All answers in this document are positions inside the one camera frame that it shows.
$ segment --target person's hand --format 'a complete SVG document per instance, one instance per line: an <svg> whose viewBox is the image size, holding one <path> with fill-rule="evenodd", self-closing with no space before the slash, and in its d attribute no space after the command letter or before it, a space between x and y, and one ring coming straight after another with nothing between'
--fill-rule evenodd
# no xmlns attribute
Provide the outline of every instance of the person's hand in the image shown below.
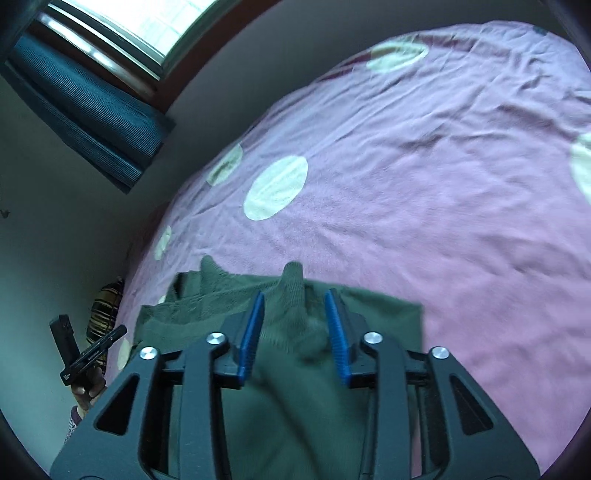
<svg viewBox="0 0 591 480"><path fill-rule="evenodd" d="M90 391L85 391L84 387L76 384L70 386L74 398L78 402L78 415L83 419L88 410L93 406L96 400L106 390L105 377L100 367L90 368L86 371L86 376L92 382Z"/></svg>

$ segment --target blue curtain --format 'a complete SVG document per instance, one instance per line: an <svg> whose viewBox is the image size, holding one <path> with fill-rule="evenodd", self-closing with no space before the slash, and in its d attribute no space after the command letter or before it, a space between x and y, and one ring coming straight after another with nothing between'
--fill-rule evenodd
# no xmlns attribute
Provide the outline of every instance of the blue curtain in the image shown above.
<svg viewBox="0 0 591 480"><path fill-rule="evenodd" d="M0 73L66 143L127 193L173 122L53 48L24 34Z"/></svg>

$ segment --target polka dot bedsheet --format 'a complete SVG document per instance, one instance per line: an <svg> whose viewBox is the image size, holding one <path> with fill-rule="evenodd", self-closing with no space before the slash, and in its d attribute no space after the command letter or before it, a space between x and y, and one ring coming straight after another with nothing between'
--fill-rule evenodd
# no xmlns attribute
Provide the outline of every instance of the polka dot bedsheet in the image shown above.
<svg viewBox="0 0 591 480"><path fill-rule="evenodd" d="M190 178L128 281L142 304L209 254L424 305L545 471L591 406L591 74L532 25L384 41L287 95Z"/></svg>

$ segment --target wall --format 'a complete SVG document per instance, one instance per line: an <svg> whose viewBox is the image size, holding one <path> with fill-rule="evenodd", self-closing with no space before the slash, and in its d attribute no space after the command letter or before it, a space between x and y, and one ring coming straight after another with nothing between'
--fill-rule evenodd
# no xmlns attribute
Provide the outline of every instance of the wall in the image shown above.
<svg viewBox="0 0 591 480"><path fill-rule="evenodd" d="M0 131L6 121L0 116ZM93 297L120 269L125 238L108 212L12 140L0 135L0 205L11 211L0 218L0 408L32 456L49 468L73 405L59 379L63 363L49 321L68 313L85 345ZM49 154L51 144L45 148Z"/></svg>
<svg viewBox="0 0 591 480"><path fill-rule="evenodd" d="M462 22L520 20L555 33L537 0L283 0L244 29L171 107L177 128L125 196L0 79L0 408L43 466L57 453L72 399L47 323L73 316L120 269L131 233L273 102L388 37Z"/></svg>

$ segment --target white polka dot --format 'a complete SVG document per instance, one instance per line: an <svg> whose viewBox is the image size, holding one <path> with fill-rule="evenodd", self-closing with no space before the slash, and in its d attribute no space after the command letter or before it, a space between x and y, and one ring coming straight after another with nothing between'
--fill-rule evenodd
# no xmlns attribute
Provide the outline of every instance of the white polka dot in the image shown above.
<svg viewBox="0 0 591 480"><path fill-rule="evenodd" d="M407 67L424 58L427 53L429 48L422 43L387 41L372 49L367 68L374 72L387 73Z"/></svg>
<svg viewBox="0 0 591 480"><path fill-rule="evenodd" d="M570 171L577 187L591 203L591 133L579 135L571 147Z"/></svg>
<svg viewBox="0 0 591 480"><path fill-rule="evenodd" d="M160 240L158 240L156 247L154 248L154 258L156 260L162 259L162 255L164 255L164 252L166 251L166 246L168 245L168 242L170 241L170 237L172 236L172 234L173 230L170 228L170 226L166 227L166 230L164 231L164 233L160 237Z"/></svg>
<svg viewBox="0 0 591 480"><path fill-rule="evenodd" d="M287 207L304 187L308 162L291 155L277 160L261 173L244 200L250 220L266 220Z"/></svg>
<svg viewBox="0 0 591 480"><path fill-rule="evenodd" d="M131 343L125 337L121 340L121 346L119 347L119 355L117 356L117 368L123 370L129 360L129 354L131 353Z"/></svg>
<svg viewBox="0 0 591 480"><path fill-rule="evenodd" d="M237 166L240 165L243 155L244 152L240 144L236 145L217 162L216 166L207 176L207 183L213 187L226 181L232 172L236 170Z"/></svg>

